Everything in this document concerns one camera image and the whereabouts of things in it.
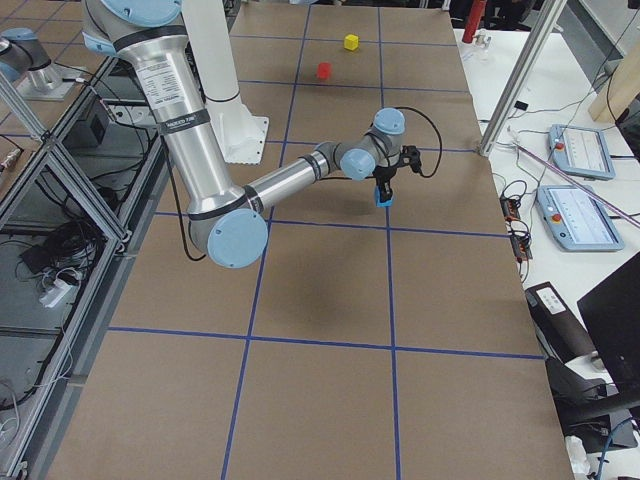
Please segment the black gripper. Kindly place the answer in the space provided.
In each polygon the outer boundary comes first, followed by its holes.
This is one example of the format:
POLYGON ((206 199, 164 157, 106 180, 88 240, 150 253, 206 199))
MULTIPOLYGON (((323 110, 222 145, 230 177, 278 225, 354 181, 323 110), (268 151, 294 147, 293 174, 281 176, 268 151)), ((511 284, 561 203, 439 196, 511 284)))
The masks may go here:
POLYGON ((393 199, 393 190, 391 188, 391 180, 396 175, 398 167, 392 166, 380 166, 378 165, 374 169, 374 178, 377 185, 377 202, 382 202, 382 190, 385 191, 385 202, 390 202, 393 199))

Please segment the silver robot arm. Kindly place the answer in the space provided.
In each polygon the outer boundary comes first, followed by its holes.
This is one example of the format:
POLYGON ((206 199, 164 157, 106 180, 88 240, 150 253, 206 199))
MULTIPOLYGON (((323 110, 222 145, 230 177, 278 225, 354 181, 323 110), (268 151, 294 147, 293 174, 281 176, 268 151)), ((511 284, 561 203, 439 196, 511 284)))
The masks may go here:
POLYGON ((128 62, 190 196, 189 235, 197 249, 227 268, 243 268, 263 253, 262 212, 340 170, 361 181, 399 164, 404 115, 376 113, 356 142, 323 142, 246 186, 235 184, 228 161, 266 135, 239 93, 228 23, 220 1, 85 1, 86 46, 128 62))

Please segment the small third robot arm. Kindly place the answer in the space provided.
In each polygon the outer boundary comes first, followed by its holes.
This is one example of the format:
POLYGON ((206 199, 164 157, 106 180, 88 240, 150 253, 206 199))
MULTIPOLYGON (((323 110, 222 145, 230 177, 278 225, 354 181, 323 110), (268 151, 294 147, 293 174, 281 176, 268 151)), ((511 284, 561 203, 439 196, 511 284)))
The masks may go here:
POLYGON ((62 101, 75 83, 75 74, 55 64, 37 35, 24 27, 1 33, 1 73, 19 81, 17 90, 26 100, 62 101))

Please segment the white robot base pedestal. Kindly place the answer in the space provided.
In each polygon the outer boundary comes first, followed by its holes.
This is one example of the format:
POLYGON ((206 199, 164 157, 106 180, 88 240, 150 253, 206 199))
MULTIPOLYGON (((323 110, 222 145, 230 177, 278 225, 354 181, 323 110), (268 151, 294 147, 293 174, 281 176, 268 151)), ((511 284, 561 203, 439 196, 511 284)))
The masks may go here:
POLYGON ((259 164, 269 119, 252 115, 241 98, 223 3, 185 0, 182 17, 224 160, 259 164))

